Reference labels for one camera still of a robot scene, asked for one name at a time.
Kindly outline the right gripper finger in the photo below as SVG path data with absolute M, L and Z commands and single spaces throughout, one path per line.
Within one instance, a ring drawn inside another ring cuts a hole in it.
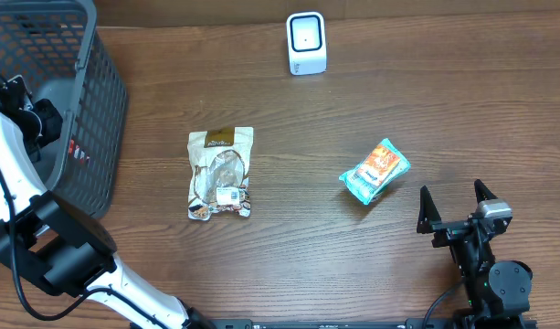
M 480 179 L 474 181 L 474 190 L 478 203 L 497 199 L 497 196 Z
M 426 186 L 420 188 L 420 209 L 417 219 L 417 233 L 433 233 L 441 224 L 440 214 Z

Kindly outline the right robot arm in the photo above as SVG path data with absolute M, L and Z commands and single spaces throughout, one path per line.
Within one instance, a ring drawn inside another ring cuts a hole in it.
M 512 208 L 477 179 L 477 207 L 463 221 L 444 222 L 426 186 L 420 188 L 417 233 L 431 234 L 432 246 L 448 247 L 460 270 L 460 281 L 440 295 L 427 310 L 423 328 L 433 327 L 430 317 L 437 306 L 459 287 L 464 287 L 469 307 L 455 311 L 442 328 L 535 328 L 526 321 L 533 272 L 518 260 L 497 261 L 491 240 L 506 232 Z

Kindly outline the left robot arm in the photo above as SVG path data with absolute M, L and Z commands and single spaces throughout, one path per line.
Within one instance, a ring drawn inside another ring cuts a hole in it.
M 46 321 L 27 300 L 28 281 L 74 303 L 52 315 L 59 320 L 83 302 L 98 302 L 133 328 L 211 328 L 213 323 L 179 298 L 160 292 L 118 256 L 104 226 L 65 192 L 47 188 L 34 162 L 42 148 L 67 128 L 48 99 L 35 101 L 21 75 L 0 74 L 0 263 L 12 271 L 18 300 Z

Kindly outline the teal orange tissue pack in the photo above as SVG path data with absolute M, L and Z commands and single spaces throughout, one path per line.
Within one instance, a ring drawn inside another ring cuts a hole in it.
M 369 205 L 410 168 L 411 163 L 385 138 L 356 167 L 342 173 L 339 180 L 361 203 Z

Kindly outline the red stick sachet pack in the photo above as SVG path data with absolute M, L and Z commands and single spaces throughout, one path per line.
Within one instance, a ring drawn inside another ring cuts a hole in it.
M 82 150 L 82 148 L 75 142 L 74 139 L 70 140 L 68 153 L 80 164 L 87 164 L 90 161 L 90 156 Z

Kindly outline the beige Pantree snack pouch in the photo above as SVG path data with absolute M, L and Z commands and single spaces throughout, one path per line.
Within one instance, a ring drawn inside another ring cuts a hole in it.
M 249 169 L 254 129 L 227 127 L 192 132 L 187 151 L 192 169 L 187 212 L 193 220 L 207 221 L 221 212 L 243 218 L 251 213 Z

